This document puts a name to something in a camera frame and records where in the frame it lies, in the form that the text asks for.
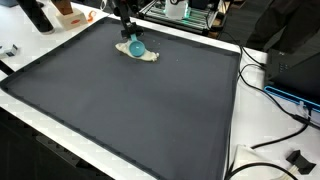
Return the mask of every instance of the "orange object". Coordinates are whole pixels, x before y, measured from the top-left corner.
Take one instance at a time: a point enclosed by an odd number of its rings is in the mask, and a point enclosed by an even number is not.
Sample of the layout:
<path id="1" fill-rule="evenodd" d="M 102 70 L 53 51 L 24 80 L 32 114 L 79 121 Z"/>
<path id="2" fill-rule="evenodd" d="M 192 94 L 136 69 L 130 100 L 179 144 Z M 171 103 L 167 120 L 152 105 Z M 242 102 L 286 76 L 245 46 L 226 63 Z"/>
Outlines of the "orange object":
<path id="1" fill-rule="evenodd" d="M 93 17 L 96 16 L 96 12 L 95 11 L 90 11 L 89 13 L 89 18 L 88 18 L 88 22 L 92 22 L 93 21 Z"/>

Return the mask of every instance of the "black mat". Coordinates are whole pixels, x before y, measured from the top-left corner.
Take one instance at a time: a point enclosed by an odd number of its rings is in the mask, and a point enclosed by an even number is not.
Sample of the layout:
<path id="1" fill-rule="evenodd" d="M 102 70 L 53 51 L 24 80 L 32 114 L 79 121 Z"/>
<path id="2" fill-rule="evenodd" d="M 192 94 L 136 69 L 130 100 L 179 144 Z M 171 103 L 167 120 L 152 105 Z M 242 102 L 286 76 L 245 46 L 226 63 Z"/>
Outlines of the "black mat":
<path id="1" fill-rule="evenodd" d="M 1 88 L 156 178 L 222 179 L 239 54 L 146 29 L 160 58 L 137 61 L 121 29 L 101 20 Z"/>

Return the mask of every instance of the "bottle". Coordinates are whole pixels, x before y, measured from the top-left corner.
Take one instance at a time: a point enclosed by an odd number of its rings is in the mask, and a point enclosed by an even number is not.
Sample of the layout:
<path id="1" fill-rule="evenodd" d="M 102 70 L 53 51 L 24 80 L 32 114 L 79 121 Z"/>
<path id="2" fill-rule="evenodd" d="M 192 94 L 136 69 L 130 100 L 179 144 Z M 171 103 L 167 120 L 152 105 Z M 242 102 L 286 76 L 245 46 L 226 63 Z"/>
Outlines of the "bottle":
<path id="1" fill-rule="evenodd" d="M 52 24 L 36 0 L 17 0 L 17 2 L 40 33 L 47 35 L 54 32 Z"/>

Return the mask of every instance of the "mat border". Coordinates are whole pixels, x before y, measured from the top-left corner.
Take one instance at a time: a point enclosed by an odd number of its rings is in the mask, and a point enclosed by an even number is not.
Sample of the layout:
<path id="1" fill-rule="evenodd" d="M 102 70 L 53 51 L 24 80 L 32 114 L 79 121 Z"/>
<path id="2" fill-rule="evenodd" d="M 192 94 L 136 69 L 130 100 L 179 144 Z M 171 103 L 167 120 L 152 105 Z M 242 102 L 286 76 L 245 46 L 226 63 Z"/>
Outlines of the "mat border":
<path id="1" fill-rule="evenodd" d="M 126 162 L 134 165 L 135 167 L 139 168 L 140 170 L 148 173 L 149 175 L 153 176 L 154 178 L 156 179 L 159 179 L 159 180 L 167 180 L 165 177 L 161 176 L 160 174 L 158 174 L 157 172 L 153 171 L 151 168 L 148 168 L 146 166 L 144 166 L 143 164 L 137 162 L 136 160 L 130 158 L 129 156 L 127 156 L 126 154 L 124 153 L 121 153 L 120 151 L 116 150 L 115 148 L 113 148 L 112 146 L 110 145 L 107 145 L 105 143 L 103 143 L 102 141 L 100 141 L 99 139 L 97 139 L 96 137 L 94 136 L 91 136 L 89 134 L 87 134 L 86 132 L 83 132 L 81 131 L 79 128 L 65 122 L 63 119 L 60 119 L 58 117 L 56 117 L 55 115 L 51 114 L 50 112 L 47 112 L 45 110 L 43 110 L 42 108 L 38 107 L 37 105 L 33 104 L 33 103 L 30 103 L 28 102 L 27 100 L 25 100 L 23 97 L 13 93 L 13 92 L 10 92 L 9 88 L 7 87 L 7 84 L 10 83 L 12 80 L 18 78 L 19 76 L 21 76 L 24 72 L 27 72 L 29 69 L 37 66 L 38 64 L 41 64 L 42 62 L 46 61 L 47 60 L 47 56 L 52 56 L 54 55 L 55 53 L 57 53 L 58 51 L 62 50 L 64 47 L 66 46 L 69 46 L 69 45 L 72 45 L 76 40 L 78 40 L 78 38 L 80 38 L 81 36 L 85 35 L 86 33 L 88 33 L 89 31 L 93 30 L 94 28 L 97 28 L 98 26 L 100 26 L 101 24 L 104 24 L 106 23 L 106 21 L 110 20 L 111 19 L 111 22 L 117 22 L 120 24 L 120 21 L 119 20 L 116 20 L 116 19 L 113 19 L 113 18 L 110 18 L 110 17 L 104 17 L 100 20 L 98 20 L 97 22 L 95 22 L 94 24 L 92 24 L 91 26 L 87 27 L 85 30 L 83 30 L 82 32 L 80 32 L 79 34 L 75 35 L 74 37 L 70 38 L 69 40 L 67 40 L 66 42 L 64 42 L 63 44 L 59 45 L 58 47 L 54 48 L 52 51 L 49 51 L 48 53 L 46 53 L 45 55 L 39 57 L 38 59 L 34 60 L 33 62 L 29 63 L 28 65 L 20 68 L 19 70 L 17 70 L 16 72 L 14 72 L 13 74 L 9 75 L 8 77 L 6 77 L 4 80 L 2 80 L 0 82 L 0 88 L 5 92 L 7 93 L 8 95 L 14 97 L 15 99 L 27 104 L 28 106 L 36 109 L 37 111 L 39 111 L 40 113 L 42 114 L 45 114 L 46 116 L 54 119 L 55 121 L 57 121 L 58 123 L 64 125 L 65 127 L 81 134 L 82 136 L 84 136 L 85 138 L 88 138 L 89 140 L 95 142 L 97 145 L 101 146 L 102 148 L 108 150 L 109 152 L 113 153 L 114 155 L 118 156 L 119 158 L 122 158 L 123 160 L 125 160 Z M 168 34 L 166 32 L 160 32 L 160 31 L 157 31 L 157 30 L 153 30 L 153 29 L 150 29 L 151 31 L 155 31 L 157 33 L 161 33 L 161 34 L 165 34 L 167 36 L 173 36 L 175 37 L 173 40 L 178 40 L 178 39 L 181 39 L 181 40 L 184 40 L 185 42 L 190 42 L 191 45 L 195 45 L 194 43 L 197 43 L 200 45 L 199 48 L 204 48 L 204 47 L 209 47 L 210 49 L 211 48 L 214 48 L 215 51 L 220 51 L 221 54 L 224 54 L 226 56 L 235 56 L 237 57 L 235 60 L 238 61 L 237 63 L 237 67 L 235 67 L 234 70 L 232 70 L 234 73 L 232 75 L 232 77 L 228 77 L 228 79 L 231 79 L 232 80 L 232 107 L 231 108 L 228 108 L 230 109 L 230 112 L 227 112 L 227 114 L 230 114 L 230 117 L 228 117 L 227 119 L 230 121 L 229 122 L 229 126 L 228 126 L 228 129 L 227 129 L 227 132 L 225 132 L 223 134 L 224 138 L 225 139 L 228 139 L 228 136 L 229 136 L 229 133 L 231 131 L 231 124 L 232 124 L 232 115 L 233 115 L 233 110 L 234 110 L 234 102 L 235 102 L 235 96 L 236 96 L 236 88 L 237 88 L 237 75 L 238 75 L 238 69 L 240 67 L 240 53 L 237 53 L 237 52 L 232 52 L 232 51 L 228 51 L 228 50 L 225 50 L 225 49 L 222 49 L 222 48 L 219 48 L 219 47 L 215 47 L 215 46 L 210 46 L 208 44 L 203 44 L 201 42 L 197 42 L 197 41 L 194 41 L 194 40 L 190 40 L 190 39 L 186 39 L 186 38 L 182 38 L 182 37 L 177 37 L 175 35 L 172 35 L 172 34 Z M 226 161 L 226 156 L 227 156 L 227 147 L 228 147 L 228 143 L 229 143 L 229 139 L 226 141 L 226 143 L 224 144 L 224 154 L 223 156 L 221 156 L 220 158 L 220 162 L 223 163 L 223 166 L 219 167 L 220 169 L 217 169 L 216 171 L 217 172 L 221 172 L 221 173 L 216 173 L 216 174 L 221 174 L 221 177 L 216 177 L 215 179 L 218 180 L 218 179 L 223 179 L 223 175 L 224 175 L 224 170 L 225 170 L 225 161 Z"/>

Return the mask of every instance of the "white table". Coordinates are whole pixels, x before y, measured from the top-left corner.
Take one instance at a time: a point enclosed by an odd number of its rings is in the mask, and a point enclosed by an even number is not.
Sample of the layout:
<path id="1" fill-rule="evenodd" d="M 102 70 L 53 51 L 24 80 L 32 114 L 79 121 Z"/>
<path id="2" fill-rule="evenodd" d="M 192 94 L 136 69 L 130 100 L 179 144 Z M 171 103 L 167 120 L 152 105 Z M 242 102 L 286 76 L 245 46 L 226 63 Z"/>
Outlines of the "white table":
<path id="1" fill-rule="evenodd" d="M 47 36 L 41 35 L 35 29 L 35 27 L 31 24 L 31 21 L 24 15 L 20 7 L 9 9 L 0 6 L 0 44 L 9 42 L 16 44 L 20 48 L 17 56 L 3 60 L 3 62 L 13 70 L 18 70 L 27 65 L 86 28 L 86 26 L 82 26 L 73 29 L 72 31 L 65 32 L 54 17 L 56 9 L 51 3 L 46 1 L 44 1 L 46 4 L 44 11 L 49 20 L 52 22 L 53 26 L 56 28 L 54 34 Z M 93 8 L 82 5 L 73 4 L 73 6 L 82 10 L 85 15 L 88 15 L 88 13 L 93 10 Z M 97 9 L 94 10 L 98 12 L 97 16 L 94 18 L 95 21 L 108 15 Z M 208 45 L 239 52 L 239 48 L 237 46 L 229 43 L 209 39 L 176 29 L 171 29 L 142 20 L 132 20 L 136 21 L 140 26 L 155 29 L 164 33 L 170 32 L 171 34 L 179 37 L 188 38 Z M 267 55 L 265 53 L 250 49 L 247 51 L 258 61 L 266 61 Z M 246 55 L 244 55 L 241 66 L 244 66 L 247 63 L 252 63 L 252 61 Z M 244 73 L 244 77 L 248 80 L 248 82 L 257 87 L 262 87 L 263 76 L 263 72 L 260 72 L 254 68 L 248 68 L 248 70 Z M 4 79 L 5 77 L 6 75 L 0 72 L 0 80 Z M 285 109 L 291 112 L 296 112 L 295 105 L 281 99 L 278 100 L 285 107 Z M 55 120 L 7 95 L 1 90 L 0 106 L 114 179 L 154 179 L 150 175 L 113 155 L 94 142 L 84 138 L 83 136 L 61 125 Z M 248 88 L 243 83 L 239 83 L 237 87 L 232 120 L 231 155 L 234 153 L 235 147 L 238 144 L 251 146 L 264 141 L 273 140 L 291 134 L 297 131 L 301 126 L 302 125 L 300 123 L 292 120 L 287 115 L 280 112 L 280 110 L 264 95 Z M 258 152 L 273 161 L 273 163 L 287 168 L 289 167 L 289 164 L 286 162 L 285 157 L 289 151 L 294 149 L 300 149 L 307 159 L 319 164 L 320 132 L 313 128 L 308 128 L 302 135 L 298 137 L 279 144 L 260 148 L 258 149 Z M 320 179 L 319 166 L 316 166 L 311 175 L 303 177 L 298 176 L 298 178 L 304 180 Z"/>

